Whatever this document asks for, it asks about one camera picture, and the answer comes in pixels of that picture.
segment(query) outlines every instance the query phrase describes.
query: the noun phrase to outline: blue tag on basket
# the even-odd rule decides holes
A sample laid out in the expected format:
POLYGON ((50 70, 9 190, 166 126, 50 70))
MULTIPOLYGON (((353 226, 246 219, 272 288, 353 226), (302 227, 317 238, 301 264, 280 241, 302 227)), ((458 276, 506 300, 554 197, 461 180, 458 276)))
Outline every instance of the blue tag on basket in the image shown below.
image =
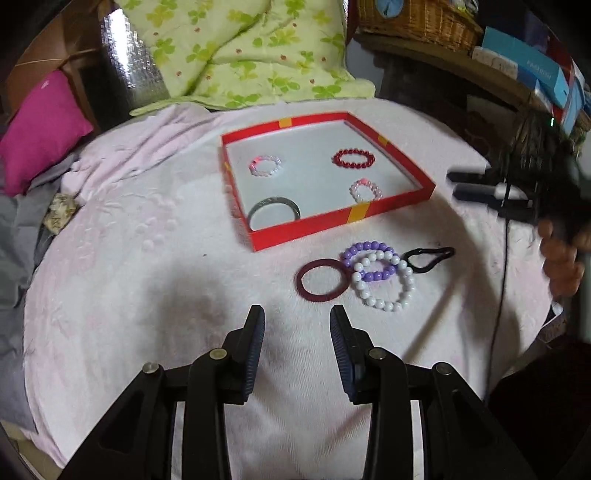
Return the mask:
POLYGON ((375 0, 375 7, 384 18, 399 16, 403 6, 404 0, 375 0))

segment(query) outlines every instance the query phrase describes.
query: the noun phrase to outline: wicker basket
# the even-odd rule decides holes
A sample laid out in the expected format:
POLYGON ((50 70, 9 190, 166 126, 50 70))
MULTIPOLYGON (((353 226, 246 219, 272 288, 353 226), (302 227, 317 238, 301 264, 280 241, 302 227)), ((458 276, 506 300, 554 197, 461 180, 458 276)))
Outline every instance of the wicker basket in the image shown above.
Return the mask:
POLYGON ((369 33, 437 43, 451 50, 471 50, 482 29, 447 0, 404 0, 399 16, 384 18, 374 0, 358 0, 359 25, 369 33))

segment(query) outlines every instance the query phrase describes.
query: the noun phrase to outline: dark red bangle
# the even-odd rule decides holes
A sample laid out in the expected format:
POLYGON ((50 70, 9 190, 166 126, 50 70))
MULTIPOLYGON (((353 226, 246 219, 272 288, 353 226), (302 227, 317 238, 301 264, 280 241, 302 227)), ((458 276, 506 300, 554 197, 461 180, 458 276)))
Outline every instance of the dark red bangle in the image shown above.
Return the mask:
POLYGON ((372 153, 368 152, 367 150, 360 150, 359 148, 347 148, 346 150, 339 150, 333 156, 333 163, 339 167, 344 168, 367 168, 371 167, 375 162, 375 157, 372 153), (362 155, 367 160, 363 163, 355 163, 355 162, 346 162, 342 161, 341 158, 343 155, 362 155))
POLYGON ((295 287, 297 288, 298 293, 308 301, 331 301, 334 300, 336 297, 340 297, 347 288, 349 288, 349 283, 351 279, 351 272, 347 267, 343 265, 342 262, 335 260, 334 258, 322 258, 320 260, 314 260, 306 265, 304 265, 300 271, 297 273, 295 277, 295 287), (310 293, 304 288, 304 285, 301 282, 301 279, 307 274, 310 270, 318 267, 332 267, 340 271, 342 275, 342 282, 338 287, 336 287, 333 291, 328 292, 324 295, 315 295, 310 293))

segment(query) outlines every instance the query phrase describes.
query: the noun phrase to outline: purple beaded bracelet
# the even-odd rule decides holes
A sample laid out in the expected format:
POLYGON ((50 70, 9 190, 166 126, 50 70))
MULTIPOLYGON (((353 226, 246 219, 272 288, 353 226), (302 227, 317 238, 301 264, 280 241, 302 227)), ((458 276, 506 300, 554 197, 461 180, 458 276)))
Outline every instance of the purple beaded bracelet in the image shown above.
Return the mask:
MULTIPOLYGON (((353 265, 352 258, 357 255, 359 252, 364 250, 380 250, 382 252, 391 252, 392 257, 397 257, 396 252, 392 247, 389 247, 385 243, 379 243, 377 241, 373 242, 358 242, 352 245, 350 248, 345 250, 341 253, 341 258, 343 265, 345 267, 351 268, 353 265)), ((384 268, 383 271, 375 271, 375 272, 365 272, 360 271, 359 273, 362 276, 362 279, 366 282, 368 281, 378 281, 378 280, 387 280, 396 272, 396 267, 388 262, 388 265, 384 268)))

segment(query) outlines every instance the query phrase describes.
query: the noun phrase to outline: black hair tie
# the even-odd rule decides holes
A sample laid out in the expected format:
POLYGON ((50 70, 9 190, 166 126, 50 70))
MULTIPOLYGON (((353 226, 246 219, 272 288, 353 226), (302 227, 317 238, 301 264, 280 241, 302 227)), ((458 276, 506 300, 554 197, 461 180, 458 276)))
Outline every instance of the black hair tie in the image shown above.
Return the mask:
POLYGON ((435 267, 440 261, 445 260, 446 258, 453 257, 456 254, 456 249, 453 247, 442 247, 442 248, 415 248, 414 250, 409 250, 406 252, 402 259, 408 264, 409 267, 413 269, 414 273, 427 273, 435 267), (438 255, 435 257, 431 262, 429 262, 425 267, 415 267, 412 263, 410 263, 410 257, 414 257, 415 255, 422 255, 422 254, 430 254, 430 255, 438 255))

